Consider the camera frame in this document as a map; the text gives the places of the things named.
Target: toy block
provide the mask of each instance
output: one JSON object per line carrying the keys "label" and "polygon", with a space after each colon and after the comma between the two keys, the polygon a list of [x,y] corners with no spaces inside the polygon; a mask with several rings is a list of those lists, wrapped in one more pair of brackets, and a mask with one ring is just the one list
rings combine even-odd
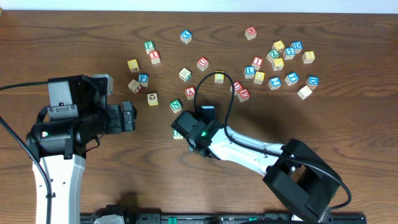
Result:
{"label": "toy block", "polygon": [[238,94],[239,91],[243,89],[242,84],[239,81],[234,82],[234,89],[235,89],[235,96]]}
{"label": "toy block", "polygon": [[277,58],[272,62],[272,69],[274,71],[281,70],[285,66],[284,60],[281,58]]}
{"label": "toy block", "polygon": [[128,87],[133,93],[138,93],[141,90],[141,84],[135,80],[131,80]]}
{"label": "toy block", "polygon": [[182,81],[186,82],[192,77],[191,71],[189,71],[187,68],[183,68],[180,72],[180,78]]}
{"label": "toy block", "polygon": [[177,113],[182,109],[182,104],[179,100],[173,100],[173,102],[170,103],[170,107],[174,113]]}
{"label": "toy block", "polygon": [[141,86],[147,87],[148,84],[149,84],[148,75],[146,75],[146,74],[139,74],[139,75],[138,75],[138,82],[141,84]]}
{"label": "toy block", "polygon": [[149,53],[149,57],[150,57],[150,62],[152,62],[152,64],[156,64],[156,63],[160,62],[160,55],[157,50]]}
{"label": "toy block", "polygon": [[253,66],[248,66],[244,69],[244,78],[254,78],[256,71]]}
{"label": "toy block", "polygon": [[224,82],[224,74],[222,73],[217,73],[214,75],[214,82],[215,83],[223,83]]}
{"label": "toy block", "polygon": [[305,83],[310,89],[315,89],[318,86],[319,78],[314,76],[309,76],[307,82]]}
{"label": "toy block", "polygon": [[286,47],[284,50],[284,59],[285,60],[290,60],[294,58],[294,55],[296,53],[294,53],[294,49],[291,47]]}
{"label": "toy block", "polygon": [[262,84],[265,77],[266,74],[264,72],[256,72],[256,75],[254,76],[254,83]]}
{"label": "toy block", "polygon": [[260,67],[261,67],[263,61],[264,60],[260,57],[254,57],[251,66],[253,66],[254,69],[256,69],[256,70],[260,70]]}
{"label": "toy block", "polygon": [[186,88],[185,94],[188,100],[193,100],[193,97],[195,96],[195,87],[192,86],[190,88]]}
{"label": "toy block", "polygon": [[243,89],[241,91],[239,91],[238,93],[238,98],[240,102],[244,102],[246,100],[248,100],[250,97],[250,93],[248,91],[248,89]]}
{"label": "toy block", "polygon": [[285,45],[281,40],[278,40],[272,45],[272,49],[278,51],[278,53],[282,53],[285,49]]}
{"label": "toy block", "polygon": [[204,57],[202,57],[201,59],[199,59],[198,61],[198,68],[201,71],[206,70],[206,68],[209,67],[209,61],[207,59],[205,59]]}
{"label": "toy block", "polygon": [[187,44],[187,43],[189,43],[192,40],[192,33],[189,32],[188,30],[184,30],[180,34],[180,38],[181,38],[182,42]]}
{"label": "toy block", "polygon": [[129,65],[131,73],[139,71],[137,59],[130,60],[127,62],[127,64]]}
{"label": "toy block", "polygon": [[267,54],[267,60],[272,63],[275,59],[277,59],[279,57],[279,53],[276,50],[271,50],[270,52],[268,52]]}
{"label": "toy block", "polygon": [[180,133],[173,129],[173,138],[174,139],[184,139]]}
{"label": "toy block", "polygon": [[150,93],[147,96],[148,96],[148,104],[149,104],[149,106],[159,105],[159,103],[157,101],[157,94],[156,93]]}
{"label": "toy block", "polygon": [[285,81],[288,86],[294,85],[299,81],[299,76],[295,72],[286,75]]}
{"label": "toy block", "polygon": [[246,36],[246,38],[248,40],[254,39],[254,38],[256,38],[257,30],[254,27],[249,27],[246,29],[246,32],[244,33],[244,35]]}
{"label": "toy block", "polygon": [[306,99],[309,95],[311,95],[312,90],[309,89],[308,86],[303,87],[300,91],[298,91],[298,95],[301,97],[302,100]]}
{"label": "toy block", "polygon": [[144,47],[145,47],[145,51],[147,52],[147,54],[154,52],[155,51],[155,45],[153,41],[147,41],[144,43]]}
{"label": "toy block", "polygon": [[268,82],[268,86],[271,90],[276,90],[278,89],[282,83],[280,82],[280,79],[278,77],[271,78]]}
{"label": "toy block", "polygon": [[301,50],[303,49],[303,45],[301,44],[301,41],[295,41],[293,42],[290,47],[293,47],[294,49],[294,53],[298,54],[301,52]]}
{"label": "toy block", "polygon": [[315,60],[315,54],[313,52],[304,52],[303,62],[312,63]]}

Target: brown wood surface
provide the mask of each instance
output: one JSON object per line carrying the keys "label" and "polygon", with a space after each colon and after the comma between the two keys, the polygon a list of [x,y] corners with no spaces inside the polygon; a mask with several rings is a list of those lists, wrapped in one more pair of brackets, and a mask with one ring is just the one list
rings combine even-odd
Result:
{"label": "brown wood surface", "polygon": [[[245,28],[258,34],[246,40]],[[193,32],[185,45],[179,37]],[[107,73],[114,78],[109,103],[132,101],[138,109],[133,133],[105,136],[86,160],[81,188],[82,212],[121,203],[134,210],[159,208],[173,213],[252,213],[285,210],[260,175],[232,162],[202,159],[174,140],[177,117],[169,103],[179,98],[191,110],[186,87],[224,70],[248,88],[251,97],[234,101],[229,125],[269,142],[300,139],[343,178],[352,203],[339,212],[363,212],[369,223],[398,222],[398,17],[351,14],[227,14],[169,12],[6,11],[0,17],[0,83],[44,81],[69,75]],[[161,63],[152,65],[143,43],[153,40]],[[301,40],[316,60],[304,65],[302,53],[273,72],[264,62],[262,85],[245,80],[254,56],[265,59],[272,43]],[[205,72],[196,62],[206,57]],[[149,86],[139,94],[127,84],[137,78],[127,61],[138,59]],[[187,83],[178,73],[187,67]],[[270,91],[267,81],[297,72]],[[320,77],[314,93],[302,101],[298,90],[309,75]],[[198,102],[215,105],[223,121],[229,83],[208,80]],[[146,93],[157,92],[159,106]],[[49,103],[47,86],[0,92],[1,116],[22,138],[36,114]],[[0,223],[33,223],[35,183],[25,152],[0,128]],[[339,189],[332,204],[346,199]]]}

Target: white wall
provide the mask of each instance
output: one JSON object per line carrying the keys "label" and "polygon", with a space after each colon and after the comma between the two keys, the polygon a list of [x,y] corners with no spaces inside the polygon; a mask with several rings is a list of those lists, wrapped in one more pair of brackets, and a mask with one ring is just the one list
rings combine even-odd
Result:
{"label": "white wall", "polygon": [[398,0],[0,0],[0,7],[5,10],[398,14]]}

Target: wooden table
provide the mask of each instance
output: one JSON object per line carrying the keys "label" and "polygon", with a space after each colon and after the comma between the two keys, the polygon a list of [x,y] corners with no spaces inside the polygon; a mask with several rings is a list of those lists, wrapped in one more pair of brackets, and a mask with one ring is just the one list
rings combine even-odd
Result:
{"label": "wooden table", "polygon": [[[244,30],[258,34],[246,40]],[[185,45],[181,31],[193,32]],[[234,101],[229,125],[269,142],[299,139],[343,178],[352,203],[339,212],[363,212],[369,223],[398,222],[398,17],[351,14],[228,14],[172,12],[6,11],[0,17],[1,85],[44,81],[69,75],[107,73],[114,78],[109,103],[132,101],[138,109],[133,133],[105,136],[91,151],[81,188],[82,212],[120,203],[134,211],[159,208],[173,213],[253,213],[285,210],[255,172],[232,162],[202,159],[174,140],[177,117],[169,103],[179,98],[193,109],[184,89],[215,70],[224,70],[249,89]],[[152,65],[144,42],[153,40],[161,63]],[[265,58],[272,43],[300,40],[316,60],[303,64],[302,53],[273,72],[264,62],[262,85],[245,80],[254,56]],[[205,72],[196,68],[206,57]],[[138,59],[149,86],[139,94],[127,84],[137,78],[127,61]],[[187,83],[178,73],[187,67]],[[271,77],[297,72],[301,80],[270,91]],[[309,75],[320,85],[306,100],[297,96]],[[146,93],[157,92],[159,106]],[[49,103],[46,86],[0,93],[1,115],[21,137]],[[198,102],[214,105],[223,121],[229,83],[208,80]],[[0,128],[0,223],[33,223],[35,182],[25,152]],[[346,199],[339,189],[332,204]]]}

